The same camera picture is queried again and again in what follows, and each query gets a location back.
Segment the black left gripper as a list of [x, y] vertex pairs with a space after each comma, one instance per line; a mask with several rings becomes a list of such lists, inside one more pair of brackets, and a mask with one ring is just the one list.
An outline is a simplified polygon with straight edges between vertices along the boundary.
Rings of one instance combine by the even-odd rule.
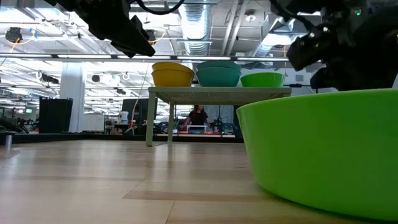
[[129, 0], [75, 0], [75, 4], [75, 12], [99, 40], [110, 40], [113, 47], [129, 58], [155, 54], [149, 43], [150, 35], [137, 16], [132, 17], [129, 28]]

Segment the white box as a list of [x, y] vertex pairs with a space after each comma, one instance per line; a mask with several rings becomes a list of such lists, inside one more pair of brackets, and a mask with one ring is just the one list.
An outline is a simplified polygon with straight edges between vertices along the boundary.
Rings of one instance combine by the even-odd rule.
[[188, 134], [205, 134], [207, 130], [206, 125], [188, 125], [187, 132]]

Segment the pale green perforated metal shelf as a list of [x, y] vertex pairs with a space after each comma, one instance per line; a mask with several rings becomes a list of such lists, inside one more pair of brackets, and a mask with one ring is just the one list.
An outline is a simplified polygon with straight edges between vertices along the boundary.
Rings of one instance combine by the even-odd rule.
[[168, 142], [173, 141], [175, 105], [246, 105], [291, 95], [291, 88], [268, 87], [150, 87], [146, 146], [153, 146], [156, 99], [169, 104]]

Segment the yellow bowl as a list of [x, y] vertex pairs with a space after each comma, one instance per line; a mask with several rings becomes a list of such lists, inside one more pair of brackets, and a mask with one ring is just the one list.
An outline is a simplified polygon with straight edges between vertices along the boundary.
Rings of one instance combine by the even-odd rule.
[[178, 70], [159, 70], [152, 72], [156, 87], [189, 87], [194, 74]]
[[187, 73], [194, 73], [194, 71], [186, 67], [184, 65], [181, 65], [179, 63], [174, 63], [174, 62], [156, 62], [152, 65], [153, 71], [158, 71], [158, 70], [177, 70], [177, 71], [183, 71]]

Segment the silver smooth ventilation duct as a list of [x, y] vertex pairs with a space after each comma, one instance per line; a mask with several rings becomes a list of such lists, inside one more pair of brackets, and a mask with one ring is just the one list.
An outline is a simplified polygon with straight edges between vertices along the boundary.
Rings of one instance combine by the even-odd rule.
[[262, 23], [260, 42], [250, 56], [265, 57], [277, 45], [290, 45], [297, 38], [292, 32], [294, 22], [295, 19], [286, 22], [281, 16], [267, 15]]

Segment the person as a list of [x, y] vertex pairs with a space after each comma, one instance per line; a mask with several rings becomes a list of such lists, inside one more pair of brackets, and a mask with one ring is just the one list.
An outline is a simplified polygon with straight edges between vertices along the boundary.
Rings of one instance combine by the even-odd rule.
[[188, 125], [210, 125], [208, 115], [205, 112], [203, 105], [194, 106], [193, 110], [189, 113], [185, 123], [183, 124], [183, 127], [187, 128]]

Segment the black aluminium table frame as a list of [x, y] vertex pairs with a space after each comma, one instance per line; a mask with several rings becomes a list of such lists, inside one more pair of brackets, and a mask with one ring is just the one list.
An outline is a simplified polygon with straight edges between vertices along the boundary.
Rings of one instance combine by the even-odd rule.
[[[77, 140], [101, 140], [101, 141], [145, 141], [145, 136], [106, 135], [106, 134], [11, 134], [12, 143], [24, 144], [33, 142], [51, 141], [77, 141]], [[173, 142], [215, 142], [215, 143], [243, 143], [243, 138], [230, 138], [226, 135], [182, 135], [174, 136]]]

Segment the plain green plastic bowl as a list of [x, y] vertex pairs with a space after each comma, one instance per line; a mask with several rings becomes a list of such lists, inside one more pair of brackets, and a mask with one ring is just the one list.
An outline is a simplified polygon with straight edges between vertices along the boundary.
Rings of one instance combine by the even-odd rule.
[[252, 73], [240, 78], [243, 87], [280, 88], [284, 84], [285, 76], [276, 72]]
[[398, 90], [291, 96], [236, 113], [263, 189], [313, 208], [398, 222]]

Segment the white building column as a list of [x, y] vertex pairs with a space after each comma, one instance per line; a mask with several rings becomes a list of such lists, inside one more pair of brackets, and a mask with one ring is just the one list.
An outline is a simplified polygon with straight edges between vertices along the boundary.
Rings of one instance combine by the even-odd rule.
[[82, 63], [63, 62], [60, 98], [73, 100], [69, 132], [80, 133], [83, 127], [86, 73]]

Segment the black cabinet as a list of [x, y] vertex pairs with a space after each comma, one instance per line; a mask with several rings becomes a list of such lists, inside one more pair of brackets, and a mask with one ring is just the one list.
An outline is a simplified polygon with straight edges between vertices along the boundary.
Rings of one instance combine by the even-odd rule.
[[39, 99], [39, 133], [60, 134], [69, 132], [73, 99]]

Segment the long bar with light strips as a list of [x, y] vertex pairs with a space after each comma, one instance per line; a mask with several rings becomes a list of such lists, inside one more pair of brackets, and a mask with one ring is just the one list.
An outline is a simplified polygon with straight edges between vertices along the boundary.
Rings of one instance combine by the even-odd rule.
[[31, 60], [77, 60], [77, 61], [238, 61], [238, 62], [288, 62], [285, 57], [225, 57], [225, 56], [189, 56], [189, 55], [135, 55], [129, 58], [126, 55], [100, 55], [100, 54], [15, 54], [0, 53], [0, 58], [19, 58]]

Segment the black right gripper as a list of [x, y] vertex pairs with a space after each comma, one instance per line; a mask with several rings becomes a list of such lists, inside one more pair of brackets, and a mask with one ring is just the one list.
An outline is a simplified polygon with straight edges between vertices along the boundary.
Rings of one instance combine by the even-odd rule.
[[[323, 59], [335, 44], [327, 26], [312, 27], [290, 45], [287, 58], [296, 70]], [[354, 32], [354, 45], [340, 45], [310, 79], [312, 88], [365, 90], [391, 88], [398, 74], [398, 6], [374, 12]]]

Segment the black monitor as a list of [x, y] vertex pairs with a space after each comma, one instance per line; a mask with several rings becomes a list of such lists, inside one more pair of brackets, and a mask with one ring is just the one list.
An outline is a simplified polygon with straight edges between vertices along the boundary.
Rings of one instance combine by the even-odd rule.
[[134, 134], [146, 134], [146, 121], [149, 109], [148, 99], [124, 99], [122, 104], [122, 111], [127, 111], [128, 121], [134, 123]]

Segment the black round ceiling device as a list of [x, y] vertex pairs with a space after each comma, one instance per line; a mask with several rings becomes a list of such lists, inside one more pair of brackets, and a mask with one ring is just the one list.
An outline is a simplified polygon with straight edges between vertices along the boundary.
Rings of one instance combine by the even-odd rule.
[[6, 40], [12, 43], [19, 43], [23, 40], [20, 27], [10, 27], [5, 34]]

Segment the silver ribbed ventilation duct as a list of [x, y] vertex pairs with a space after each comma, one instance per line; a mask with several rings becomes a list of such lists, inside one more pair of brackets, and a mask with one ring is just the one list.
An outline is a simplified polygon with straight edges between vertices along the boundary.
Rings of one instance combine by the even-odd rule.
[[207, 4], [182, 4], [178, 12], [185, 53], [189, 56], [207, 56], [210, 44], [209, 25], [211, 6]]

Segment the black horizontal stand bar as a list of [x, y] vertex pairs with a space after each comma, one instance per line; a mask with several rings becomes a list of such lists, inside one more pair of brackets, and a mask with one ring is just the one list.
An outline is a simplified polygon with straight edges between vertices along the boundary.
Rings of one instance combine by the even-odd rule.
[[303, 85], [300, 83], [293, 83], [293, 84], [284, 84], [285, 87], [289, 88], [306, 88], [308, 91], [310, 91], [313, 94], [319, 93], [318, 88], [312, 89], [310, 85]]

